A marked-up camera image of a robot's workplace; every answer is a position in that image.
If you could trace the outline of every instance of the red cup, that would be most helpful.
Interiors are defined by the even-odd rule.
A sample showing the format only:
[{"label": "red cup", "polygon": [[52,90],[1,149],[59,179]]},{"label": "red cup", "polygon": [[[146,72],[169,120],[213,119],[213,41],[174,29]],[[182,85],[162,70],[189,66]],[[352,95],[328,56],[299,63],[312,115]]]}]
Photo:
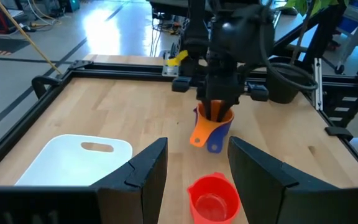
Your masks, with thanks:
[{"label": "red cup", "polygon": [[187,192],[195,224],[230,224],[239,213],[239,194],[222,173],[199,178]]}]

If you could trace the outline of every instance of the gray floor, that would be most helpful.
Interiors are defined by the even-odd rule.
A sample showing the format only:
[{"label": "gray floor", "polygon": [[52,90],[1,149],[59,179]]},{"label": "gray floor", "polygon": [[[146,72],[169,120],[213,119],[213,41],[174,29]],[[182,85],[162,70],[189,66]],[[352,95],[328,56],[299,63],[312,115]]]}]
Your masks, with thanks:
[{"label": "gray floor", "polygon": [[[122,9],[111,17],[121,6]],[[31,34],[33,41],[50,60],[64,58],[72,62],[87,54],[148,56],[150,53],[151,7],[145,1],[93,1],[82,4],[79,11],[67,16],[62,18],[63,24],[54,26],[52,30]],[[280,21],[276,39],[297,25],[292,20],[286,18]],[[16,34],[12,38],[22,37]],[[157,55],[161,50],[169,49],[176,38],[162,34]],[[307,45],[308,41],[310,39],[306,38],[304,44]],[[335,63],[334,53],[328,52],[325,57]],[[31,46],[5,58],[42,59]],[[67,67],[61,65],[59,69],[64,72]],[[324,73],[334,73],[328,65],[323,67]],[[31,79],[49,69],[46,63],[0,61],[0,118],[3,118],[0,119],[0,137],[35,103],[34,93],[26,92]],[[346,69],[347,74],[358,71],[358,48],[347,61]],[[16,100],[18,106],[5,116],[6,108],[19,96],[22,98]],[[358,115],[349,125],[349,130],[358,137]]]}]

